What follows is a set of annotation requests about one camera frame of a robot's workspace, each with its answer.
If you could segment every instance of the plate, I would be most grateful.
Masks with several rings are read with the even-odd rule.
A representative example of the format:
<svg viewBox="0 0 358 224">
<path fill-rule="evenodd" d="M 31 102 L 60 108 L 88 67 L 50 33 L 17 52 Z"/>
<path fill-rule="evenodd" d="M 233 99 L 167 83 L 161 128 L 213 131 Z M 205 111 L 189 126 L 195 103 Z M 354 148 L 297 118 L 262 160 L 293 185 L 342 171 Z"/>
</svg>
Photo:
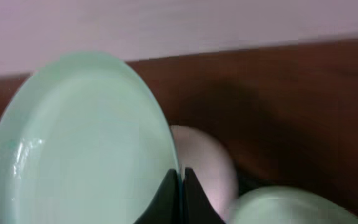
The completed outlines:
<svg viewBox="0 0 358 224">
<path fill-rule="evenodd" d="M 104 53 L 30 77 L 0 120 L 0 223 L 134 223 L 178 168 L 141 78 Z"/>
<path fill-rule="evenodd" d="M 358 218 L 315 194 L 291 187 L 262 187 L 242 196 L 233 224 L 358 223 Z"/>
</svg>

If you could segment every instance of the wooden surface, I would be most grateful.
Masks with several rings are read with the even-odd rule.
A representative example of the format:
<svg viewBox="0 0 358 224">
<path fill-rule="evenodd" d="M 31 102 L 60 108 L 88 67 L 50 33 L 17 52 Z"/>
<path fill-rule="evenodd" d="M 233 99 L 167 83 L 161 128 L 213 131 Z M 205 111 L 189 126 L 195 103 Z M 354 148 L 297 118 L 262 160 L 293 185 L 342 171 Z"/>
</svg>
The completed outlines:
<svg viewBox="0 0 358 224">
<path fill-rule="evenodd" d="M 130 66 L 170 124 L 202 129 L 242 169 L 358 215 L 358 40 Z M 26 77 L 0 80 L 0 116 Z"/>
</svg>

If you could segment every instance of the pale green plate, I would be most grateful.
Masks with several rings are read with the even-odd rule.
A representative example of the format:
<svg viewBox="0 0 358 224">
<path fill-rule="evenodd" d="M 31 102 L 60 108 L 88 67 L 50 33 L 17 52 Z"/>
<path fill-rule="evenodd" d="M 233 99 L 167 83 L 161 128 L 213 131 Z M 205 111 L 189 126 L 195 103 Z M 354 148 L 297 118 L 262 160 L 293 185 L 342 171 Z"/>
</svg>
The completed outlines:
<svg viewBox="0 0 358 224">
<path fill-rule="evenodd" d="M 0 121 L 0 223 L 133 223 L 171 168 L 168 124 L 139 76 L 104 53 L 62 57 Z"/>
</svg>

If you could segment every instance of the black tongs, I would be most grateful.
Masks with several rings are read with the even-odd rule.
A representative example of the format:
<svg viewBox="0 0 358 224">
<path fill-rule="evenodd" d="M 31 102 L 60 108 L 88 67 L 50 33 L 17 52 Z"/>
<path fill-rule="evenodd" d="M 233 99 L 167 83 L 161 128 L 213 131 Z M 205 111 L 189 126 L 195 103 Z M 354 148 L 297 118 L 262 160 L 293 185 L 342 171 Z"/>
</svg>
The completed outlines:
<svg viewBox="0 0 358 224">
<path fill-rule="evenodd" d="M 165 175 L 146 211 L 135 224 L 224 224 L 215 212 L 193 169 L 185 169 L 183 183 L 176 170 Z"/>
</svg>

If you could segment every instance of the wall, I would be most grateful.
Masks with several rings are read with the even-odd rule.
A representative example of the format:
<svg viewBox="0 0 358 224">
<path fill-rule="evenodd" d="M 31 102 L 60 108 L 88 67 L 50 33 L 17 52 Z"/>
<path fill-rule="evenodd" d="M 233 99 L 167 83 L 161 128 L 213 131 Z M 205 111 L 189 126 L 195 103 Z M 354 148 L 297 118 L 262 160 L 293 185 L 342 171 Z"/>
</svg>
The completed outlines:
<svg viewBox="0 0 358 224">
<path fill-rule="evenodd" d="M 358 0 L 0 0 L 0 74 L 76 50 L 124 60 L 358 34 Z"/>
</svg>

